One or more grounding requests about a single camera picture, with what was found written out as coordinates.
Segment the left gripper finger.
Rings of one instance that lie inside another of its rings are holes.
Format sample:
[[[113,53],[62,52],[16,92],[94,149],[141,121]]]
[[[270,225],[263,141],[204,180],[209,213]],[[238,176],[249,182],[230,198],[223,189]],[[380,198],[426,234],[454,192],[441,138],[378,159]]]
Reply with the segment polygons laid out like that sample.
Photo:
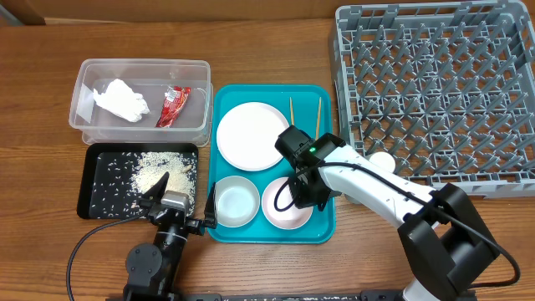
[[[170,174],[165,172],[160,180],[158,180],[158,182],[152,188],[145,192],[141,198],[151,202],[159,202],[166,192],[169,176]]]
[[[216,184],[211,186],[206,199],[203,225],[206,228],[217,228]]]

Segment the grey rice bowl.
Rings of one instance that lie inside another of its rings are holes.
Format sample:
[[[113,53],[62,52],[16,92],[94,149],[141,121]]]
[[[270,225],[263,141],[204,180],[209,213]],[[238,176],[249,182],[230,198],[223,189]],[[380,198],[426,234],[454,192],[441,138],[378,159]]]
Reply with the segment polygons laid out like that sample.
[[[217,221],[224,227],[248,224],[260,207],[256,186],[242,176],[228,176],[216,183]]]

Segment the wooden chopstick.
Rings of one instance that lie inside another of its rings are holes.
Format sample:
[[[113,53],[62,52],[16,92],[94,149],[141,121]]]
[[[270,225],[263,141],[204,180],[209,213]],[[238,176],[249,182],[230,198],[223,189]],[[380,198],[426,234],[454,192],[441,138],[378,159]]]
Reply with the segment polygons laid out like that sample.
[[[290,109],[290,120],[291,120],[291,125],[295,125],[294,111],[293,111],[293,99],[292,99],[292,97],[289,98],[289,109]]]
[[[317,110],[316,127],[315,127],[315,140],[317,140],[319,138],[321,114],[322,114],[322,98],[319,97],[318,98],[318,110]]]

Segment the white cup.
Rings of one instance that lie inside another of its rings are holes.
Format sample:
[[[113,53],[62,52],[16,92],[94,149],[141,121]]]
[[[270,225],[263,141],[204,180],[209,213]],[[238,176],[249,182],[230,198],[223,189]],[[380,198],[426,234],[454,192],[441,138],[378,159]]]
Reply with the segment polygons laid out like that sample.
[[[388,152],[378,151],[371,155],[366,156],[368,161],[373,163],[374,165],[393,173],[395,171],[395,159],[394,157],[389,154]]]

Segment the large white plate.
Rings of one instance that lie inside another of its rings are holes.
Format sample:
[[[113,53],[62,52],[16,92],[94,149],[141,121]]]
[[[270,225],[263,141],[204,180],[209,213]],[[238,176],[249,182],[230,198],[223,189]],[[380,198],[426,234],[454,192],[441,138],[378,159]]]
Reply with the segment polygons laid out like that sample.
[[[288,127],[286,117],[273,106],[247,102],[222,117],[217,127],[217,149],[240,170],[266,170],[283,158],[275,143]]]

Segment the red snack wrapper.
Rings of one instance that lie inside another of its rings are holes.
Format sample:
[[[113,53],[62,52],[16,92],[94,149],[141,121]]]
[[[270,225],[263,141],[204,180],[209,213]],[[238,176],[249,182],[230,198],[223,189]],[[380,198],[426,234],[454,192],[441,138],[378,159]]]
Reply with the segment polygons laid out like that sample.
[[[170,128],[185,107],[190,94],[190,87],[170,87],[165,93],[160,118],[155,126],[157,128]]]

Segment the white napkin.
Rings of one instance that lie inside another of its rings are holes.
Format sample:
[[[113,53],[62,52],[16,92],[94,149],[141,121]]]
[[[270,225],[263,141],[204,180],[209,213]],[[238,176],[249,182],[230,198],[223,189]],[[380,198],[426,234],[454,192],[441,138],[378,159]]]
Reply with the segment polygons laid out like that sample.
[[[150,109],[142,94],[136,93],[121,79],[110,82],[103,93],[93,89],[95,103],[102,109],[131,123],[138,122]]]

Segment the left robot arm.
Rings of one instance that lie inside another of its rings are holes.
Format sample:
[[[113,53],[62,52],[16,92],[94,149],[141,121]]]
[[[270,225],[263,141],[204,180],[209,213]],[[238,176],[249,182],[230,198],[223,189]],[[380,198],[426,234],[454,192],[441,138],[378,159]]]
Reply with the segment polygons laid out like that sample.
[[[126,259],[127,284],[123,300],[181,300],[175,293],[174,281],[181,255],[189,235],[202,236],[207,228],[217,227],[215,204],[216,188],[213,186],[205,206],[205,217],[188,216],[191,208],[189,196],[166,189],[169,174],[139,199],[143,216],[157,227],[154,242],[133,247]]]

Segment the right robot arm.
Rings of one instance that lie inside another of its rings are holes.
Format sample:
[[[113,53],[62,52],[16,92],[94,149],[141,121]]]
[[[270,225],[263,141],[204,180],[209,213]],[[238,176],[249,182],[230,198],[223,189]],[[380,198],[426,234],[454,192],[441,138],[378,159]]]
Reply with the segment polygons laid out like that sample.
[[[313,140],[290,126],[275,147],[295,171],[288,180],[295,207],[324,208],[329,199],[344,194],[397,230],[415,276],[398,300],[475,299],[474,281],[499,252],[461,188],[448,183],[436,190],[407,181],[330,133]]]

